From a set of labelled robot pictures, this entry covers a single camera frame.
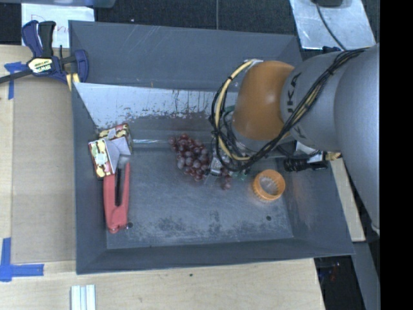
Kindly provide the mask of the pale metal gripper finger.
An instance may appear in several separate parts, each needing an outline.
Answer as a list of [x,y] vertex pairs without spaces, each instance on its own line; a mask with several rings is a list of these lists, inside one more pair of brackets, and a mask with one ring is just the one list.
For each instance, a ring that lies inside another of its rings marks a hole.
[[203,182],[204,183],[214,183],[222,175],[222,163],[217,158],[212,158],[209,168],[205,171]]

